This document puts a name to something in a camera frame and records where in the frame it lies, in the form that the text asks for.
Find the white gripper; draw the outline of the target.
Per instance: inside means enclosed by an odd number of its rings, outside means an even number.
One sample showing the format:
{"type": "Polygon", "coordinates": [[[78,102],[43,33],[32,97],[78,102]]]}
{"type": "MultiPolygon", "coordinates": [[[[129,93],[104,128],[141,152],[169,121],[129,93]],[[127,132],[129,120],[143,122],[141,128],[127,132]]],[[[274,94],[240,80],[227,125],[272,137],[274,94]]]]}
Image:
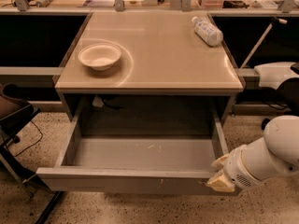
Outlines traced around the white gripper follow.
{"type": "Polygon", "coordinates": [[[259,187],[263,181],[258,177],[262,169],[264,145],[250,144],[235,148],[230,154],[222,155],[211,163],[218,172],[210,177],[206,185],[217,192],[234,192],[259,187]]]}

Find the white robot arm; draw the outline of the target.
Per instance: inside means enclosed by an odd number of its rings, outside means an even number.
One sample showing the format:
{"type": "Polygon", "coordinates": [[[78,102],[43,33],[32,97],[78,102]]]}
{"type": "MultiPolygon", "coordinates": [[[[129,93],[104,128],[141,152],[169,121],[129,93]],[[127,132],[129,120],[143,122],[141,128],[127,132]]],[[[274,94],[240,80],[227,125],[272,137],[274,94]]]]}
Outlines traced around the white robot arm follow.
{"type": "Polygon", "coordinates": [[[284,115],[271,119],[263,137],[233,149],[212,162],[217,173],[206,185],[218,192],[252,189],[265,180],[299,173],[299,118],[284,115]]]}

